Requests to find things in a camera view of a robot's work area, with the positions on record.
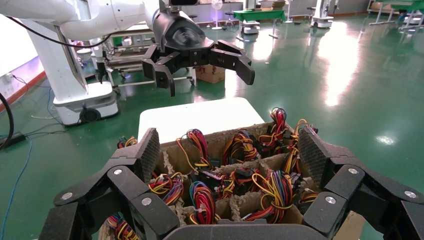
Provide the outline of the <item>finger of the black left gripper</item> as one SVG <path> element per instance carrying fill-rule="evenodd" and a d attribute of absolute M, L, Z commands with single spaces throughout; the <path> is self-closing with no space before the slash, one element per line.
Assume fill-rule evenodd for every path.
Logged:
<path fill-rule="evenodd" d="M 224 40 L 215 42 L 209 49 L 209 64 L 234 71 L 246 85 L 254 84 L 256 73 L 252 67 L 252 60 L 244 49 L 232 43 Z"/>
<path fill-rule="evenodd" d="M 155 82 L 157 88 L 169 89 L 170 96 L 175 96 L 175 80 L 172 76 L 178 70 L 180 53 L 161 52 L 158 44 L 149 46 L 142 57 L 142 70 L 146 78 Z"/>

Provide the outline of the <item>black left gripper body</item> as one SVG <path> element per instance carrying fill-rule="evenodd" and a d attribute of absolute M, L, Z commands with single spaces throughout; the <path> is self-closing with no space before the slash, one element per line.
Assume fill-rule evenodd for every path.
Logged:
<path fill-rule="evenodd" d="M 210 63 L 213 40 L 184 12 L 163 10 L 152 22 L 152 30 L 163 56 L 173 56 L 178 67 L 196 67 Z"/>

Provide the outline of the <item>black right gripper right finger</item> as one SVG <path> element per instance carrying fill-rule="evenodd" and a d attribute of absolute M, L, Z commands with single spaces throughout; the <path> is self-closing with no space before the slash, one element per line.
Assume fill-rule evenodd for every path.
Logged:
<path fill-rule="evenodd" d="M 385 240 L 424 237 L 424 196 L 368 168 L 348 148 L 323 141 L 312 127 L 301 129 L 297 146 L 319 194 L 303 224 L 333 239 L 350 212 L 361 215 Z"/>

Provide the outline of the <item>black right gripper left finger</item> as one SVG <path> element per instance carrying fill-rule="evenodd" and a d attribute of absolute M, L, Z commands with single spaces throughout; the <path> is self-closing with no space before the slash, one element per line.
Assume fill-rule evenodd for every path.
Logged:
<path fill-rule="evenodd" d="M 162 240 L 180 225 L 178 216 L 149 188 L 160 159 L 155 128 L 135 145 L 117 149 L 104 167 L 54 198 L 41 240 L 90 240 L 108 217 L 121 213 L 146 240 Z"/>

